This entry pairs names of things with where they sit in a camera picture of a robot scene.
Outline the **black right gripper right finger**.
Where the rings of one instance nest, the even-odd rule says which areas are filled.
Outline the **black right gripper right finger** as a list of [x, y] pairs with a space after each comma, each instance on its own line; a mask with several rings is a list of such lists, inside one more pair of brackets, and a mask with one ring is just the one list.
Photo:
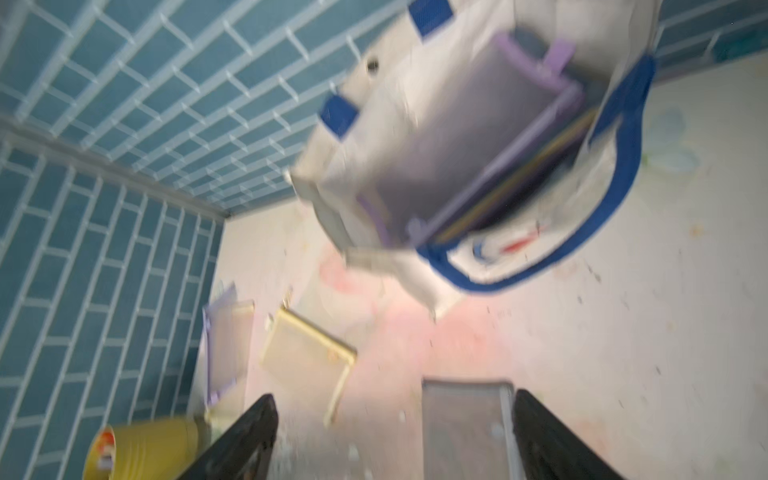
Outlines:
[[513, 427], [527, 479], [623, 480], [528, 390], [515, 395]]

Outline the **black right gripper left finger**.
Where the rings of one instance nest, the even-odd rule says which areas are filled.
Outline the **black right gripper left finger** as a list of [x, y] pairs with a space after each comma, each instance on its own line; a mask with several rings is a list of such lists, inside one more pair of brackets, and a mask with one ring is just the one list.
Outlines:
[[265, 480], [278, 425], [273, 395], [262, 395], [178, 479]]

